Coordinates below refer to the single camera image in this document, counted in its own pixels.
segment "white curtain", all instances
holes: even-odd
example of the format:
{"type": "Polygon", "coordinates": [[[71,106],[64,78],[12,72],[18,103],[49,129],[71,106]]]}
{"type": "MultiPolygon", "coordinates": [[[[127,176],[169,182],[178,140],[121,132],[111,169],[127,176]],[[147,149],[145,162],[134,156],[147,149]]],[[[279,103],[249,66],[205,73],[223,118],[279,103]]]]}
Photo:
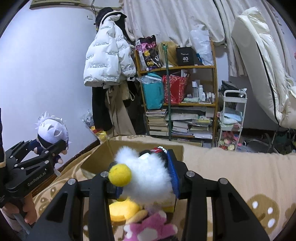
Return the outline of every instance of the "white curtain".
{"type": "Polygon", "coordinates": [[[212,0],[123,0],[123,12],[135,39],[155,35],[157,43],[190,46],[189,31],[203,24],[215,45],[225,43],[222,21],[212,0]]]}
{"type": "Polygon", "coordinates": [[[266,0],[214,0],[219,10],[226,36],[226,43],[229,56],[229,74],[237,77],[247,75],[239,50],[234,40],[231,38],[235,17],[240,15],[246,9],[257,7],[267,25],[270,28],[276,46],[279,50],[281,62],[287,73],[294,77],[294,71],[291,63],[291,57],[287,48],[284,36],[279,23],[277,22],[272,7],[266,0]]]}

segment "black box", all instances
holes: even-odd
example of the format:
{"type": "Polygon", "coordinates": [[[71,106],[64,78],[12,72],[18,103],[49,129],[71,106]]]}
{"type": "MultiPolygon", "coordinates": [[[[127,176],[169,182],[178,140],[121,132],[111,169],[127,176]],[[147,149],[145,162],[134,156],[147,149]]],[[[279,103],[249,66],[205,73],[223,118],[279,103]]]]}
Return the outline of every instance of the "black box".
{"type": "Polygon", "coordinates": [[[179,66],[194,65],[193,49],[191,47],[176,48],[179,66]]]}

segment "white puffer jacket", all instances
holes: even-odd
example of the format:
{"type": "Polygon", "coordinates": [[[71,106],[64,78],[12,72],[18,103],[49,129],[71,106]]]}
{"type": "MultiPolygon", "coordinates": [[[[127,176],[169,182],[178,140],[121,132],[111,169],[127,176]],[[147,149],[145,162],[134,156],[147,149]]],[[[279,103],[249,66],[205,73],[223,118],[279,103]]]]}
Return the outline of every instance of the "white puffer jacket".
{"type": "Polygon", "coordinates": [[[117,85],[136,74],[131,48],[122,30],[115,24],[120,12],[109,12],[100,24],[99,31],[86,53],[84,85],[106,87],[117,85]]]}

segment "stacked book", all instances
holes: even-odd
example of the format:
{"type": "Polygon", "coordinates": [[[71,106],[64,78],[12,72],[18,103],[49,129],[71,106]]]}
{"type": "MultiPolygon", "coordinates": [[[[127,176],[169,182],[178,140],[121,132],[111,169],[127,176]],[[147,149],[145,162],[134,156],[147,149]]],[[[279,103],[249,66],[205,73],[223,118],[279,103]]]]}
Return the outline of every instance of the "stacked book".
{"type": "Polygon", "coordinates": [[[212,139],[212,119],[204,115],[172,113],[172,134],[201,139],[212,139]]]}
{"type": "Polygon", "coordinates": [[[172,128],[172,133],[173,134],[178,134],[178,135],[183,135],[183,136],[187,136],[187,135],[191,135],[188,134],[188,123],[183,122],[183,121],[173,121],[173,128],[172,128]]]}
{"type": "Polygon", "coordinates": [[[150,135],[168,136],[168,123],[165,121],[167,109],[148,110],[148,126],[150,135]]]}
{"type": "Polygon", "coordinates": [[[190,122],[188,133],[195,138],[212,139],[213,129],[211,128],[212,120],[205,116],[199,116],[197,120],[190,122]]]}

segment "wooden bookshelf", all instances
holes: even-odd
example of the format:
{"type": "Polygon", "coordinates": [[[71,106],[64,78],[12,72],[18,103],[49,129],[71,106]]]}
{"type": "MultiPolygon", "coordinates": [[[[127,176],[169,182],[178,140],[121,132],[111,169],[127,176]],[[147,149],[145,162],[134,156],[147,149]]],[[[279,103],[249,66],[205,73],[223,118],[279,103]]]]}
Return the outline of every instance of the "wooden bookshelf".
{"type": "MultiPolygon", "coordinates": [[[[215,103],[179,103],[179,104],[171,104],[171,106],[180,106],[180,107],[186,107],[186,106],[201,106],[201,107],[213,107],[215,108],[214,112],[214,118],[213,118],[213,139],[212,139],[212,146],[215,144],[215,134],[217,130],[217,111],[218,111],[218,80],[217,80],[217,65],[216,65],[216,55],[214,50],[214,44],[211,40],[211,47],[212,47],[212,55],[213,55],[213,61],[214,65],[191,65],[191,66],[176,66],[176,67],[170,67],[169,70],[178,70],[178,69],[210,69],[212,70],[212,86],[215,93],[215,103]]],[[[136,57],[136,67],[137,67],[137,73],[138,76],[141,77],[145,75],[148,72],[159,72],[159,71],[166,71],[166,68],[159,68],[159,69],[153,69],[151,71],[141,70],[141,62],[138,55],[138,52],[135,50],[135,57],[136,57]]],[[[143,87],[141,83],[141,92],[142,92],[142,98],[144,102],[144,110],[147,111],[146,108],[146,102],[145,97],[143,93],[143,87]]],[[[191,136],[183,136],[183,135],[176,135],[172,134],[172,137],[180,137],[180,138],[190,138],[190,139],[200,139],[195,138],[191,136]]]]}
{"type": "Polygon", "coordinates": [[[205,107],[215,107],[215,103],[179,103],[179,104],[171,104],[171,106],[205,106],[205,107]]]}
{"type": "MultiPolygon", "coordinates": [[[[213,68],[215,68],[215,66],[213,66],[213,65],[188,65],[188,66],[169,67],[169,70],[174,70],[174,69],[213,69],[213,68]]],[[[166,71],[166,68],[152,69],[150,71],[141,70],[141,71],[139,71],[139,73],[145,74],[148,72],[157,72],[157,71],[166,71]]]]}

